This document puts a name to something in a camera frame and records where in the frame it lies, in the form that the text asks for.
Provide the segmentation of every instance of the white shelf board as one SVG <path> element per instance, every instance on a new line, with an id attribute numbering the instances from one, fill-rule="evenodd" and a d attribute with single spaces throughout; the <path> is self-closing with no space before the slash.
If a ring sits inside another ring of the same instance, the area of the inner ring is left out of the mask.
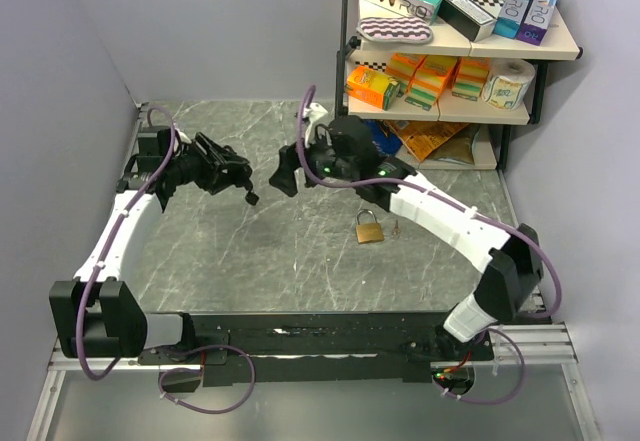
<path id="1" fill-rule="evenodd" d="M 349 96 L 349 114 L 355 114 L 363 119 L 410 119 L 412 121 L 438 121 L 440 111 L 438 110 L 437 105 L 434 105 L 431 110 L 425 111 L 418 106 L 407 103 L 404 100 L 405 97 L 406 95 L 402 98 L 396 98 L 396 100 L 391 104 L 391 107 L 388 110 L 383 111 L 382 109 L 375 108 L 370 104 Z"/>
<path id="2" fill-rule="evenodd" d="M 359 0 L 360 17 L 397 17 L 391 11 L 364 0 Z M 483 6 L 494 16 L 500 12 L 500 6 Z M 566 23 L 558 9 L 555 10 L 549 30 L 540 46 L 516 39 L 503 38 L 493 34 L 477 43 L 470 42 L 462 34 L 437 19 L 431 25 L 433 41 L 429 44 L 372 43 L 362 39 L 362 51 L 403 52 L 414 54 L 443 54 L 449 56 L 484 56 L 488 58 L 541 59 L 549 61 L 571 61 L 576 59 L 580 48 L 573 40 Z"/>
<path id="3" fill-rule="evenodd" d="M 422 163 L 419 163 L 413 155 L 409 154 L 407 148 L 402 146 L 400 151 L 396 153 L 396 157 L 404 161 L 405 163 L 413 166 L 419 170 L 431 170 L 431 169 L 447 169 L 447 170 L 491 170 L 497 166 L 496 157 L 493 153 L 493 147 L 491 145 L 491 139 L 489 137 L 489 128 L 482 126 L 478 131 L 476 142 L 473 146 L 473 158 L 475 164 L 473 166 L 466 164 L 450 163 L 448 161 L 434 161 L 426 159 Z"/>
<path id="4" fill-rule="evenodd" d="M 496 109 L 482 99 L 469 101 L 458 98 L 446 89 L 438 99 L 440 121 L 482 124 L 524 125 L 529 122 L 529 113 L 524 103 L 512 111 Z"/>

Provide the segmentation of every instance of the paper roll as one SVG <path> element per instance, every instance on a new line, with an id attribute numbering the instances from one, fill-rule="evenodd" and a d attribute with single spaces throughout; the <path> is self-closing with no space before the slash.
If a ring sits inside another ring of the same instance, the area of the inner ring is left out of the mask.
<path id="1" fill-rule="evenodd" d="M 482 99 L 494 108 L 516 109 L 535 75 L 535 68 L 521 59 L 492 59 Z"/>

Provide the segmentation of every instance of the padlock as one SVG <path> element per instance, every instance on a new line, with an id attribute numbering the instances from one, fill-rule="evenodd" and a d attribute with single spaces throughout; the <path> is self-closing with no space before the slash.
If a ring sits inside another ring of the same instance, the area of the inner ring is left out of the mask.
<path id="1" fill-rule="evenodd" d="M 360 216 L 362 214 L 370 214 L 373 218 L 373 223 L 360 224 Z M 382 234 L 382 226 L 378 223 L 376 215 L 370 209 L 361 209 L 356 215 L 356 236 L 358 237 L 358 243 L 379 243 L 384 241 L 384 234 Z"/>

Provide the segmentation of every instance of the marble table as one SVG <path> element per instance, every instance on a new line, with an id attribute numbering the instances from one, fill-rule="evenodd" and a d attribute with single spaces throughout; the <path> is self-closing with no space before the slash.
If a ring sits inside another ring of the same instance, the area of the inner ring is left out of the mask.
<path id="1" fill-rule="evenodd" d="M 245 203 L 243 189 L 210 196 L 195 186 L 180 188 L 128 280 L 143 309 L 447 310 L 478 282 L 479 273 L 456 251 L 352 190 L 305 189 L 300 182 L 299 194 L 288 198 L 269 186 L 278 149 L 294 139 L 297 102 L 155 104 L 168 108 L 189 135 L 202 131 L 247 157 L 260 202 Z M 465 204 L 512 222 L 495 171 L 426 173 Z M 360 208 L 375 212 L 384 242 L 357 243 Z M 401 233 L 393 239 L 396 219 Z"/>

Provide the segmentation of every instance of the gray wall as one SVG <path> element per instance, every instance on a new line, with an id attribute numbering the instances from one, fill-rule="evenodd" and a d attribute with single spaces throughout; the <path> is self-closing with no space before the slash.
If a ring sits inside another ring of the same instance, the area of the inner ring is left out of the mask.
<path id="1" fill-rule="evenodd" d="M 604 437 L 638 439 L 637 0 L 561 0 L 583 59 L 554 66 L 542 125 L 513 142 L 507 183 L 564 281 L 569 325 Z"/>
<path id="2" fill-rule="evenodd" d="M 340 0 L 80 0 L 134 99 L 333 96 Z"/>
<path id="3" fill-rule="evenodd" d="M 77 0 L 0 0 L 0 426 L 26 437 L 55 339 L 47 296 L 106 221 L 135 116 Z"/>

